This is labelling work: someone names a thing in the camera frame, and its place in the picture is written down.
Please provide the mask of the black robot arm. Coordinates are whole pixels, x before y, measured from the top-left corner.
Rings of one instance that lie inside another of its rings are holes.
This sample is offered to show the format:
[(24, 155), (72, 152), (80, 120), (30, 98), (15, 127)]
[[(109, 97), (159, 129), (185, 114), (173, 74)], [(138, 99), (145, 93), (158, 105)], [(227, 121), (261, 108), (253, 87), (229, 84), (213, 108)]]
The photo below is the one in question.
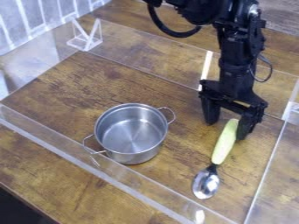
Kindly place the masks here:
[[(253, 132), (262, 122), (267, 102), (254, 93), (258, 61), (265, 57), (266, 37), (263, 28), (267, 21), (261, 18), (258, 0), (143, 0), (151, 19), (162, 32), (177, 38), (189, 38), (206, 25), (218, 32), (221, 49), (219, 79), (202, 80), (199, 97), (205, 120), (214, 124), (221, 110), (241, 114), (238, 122), (239, 140)], [(189, 31), (171, 30), (159, 19), (155, 9), (162, 4), (174, 6), (182, 17), (195, 25)]]

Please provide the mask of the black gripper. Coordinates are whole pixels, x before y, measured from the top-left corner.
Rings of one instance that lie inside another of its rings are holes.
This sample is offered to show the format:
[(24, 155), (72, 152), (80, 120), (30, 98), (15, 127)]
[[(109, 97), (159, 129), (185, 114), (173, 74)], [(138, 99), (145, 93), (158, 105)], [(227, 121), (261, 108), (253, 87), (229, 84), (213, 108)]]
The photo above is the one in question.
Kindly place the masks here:
[(221, 119), (221, 109), (241, 114), (238, 140), (245, 140), (258, 123), (262, 122), (267, 102), (254, 92), (254, 80), (202, 80), (199, 92), (205, 120), (209, 125)]

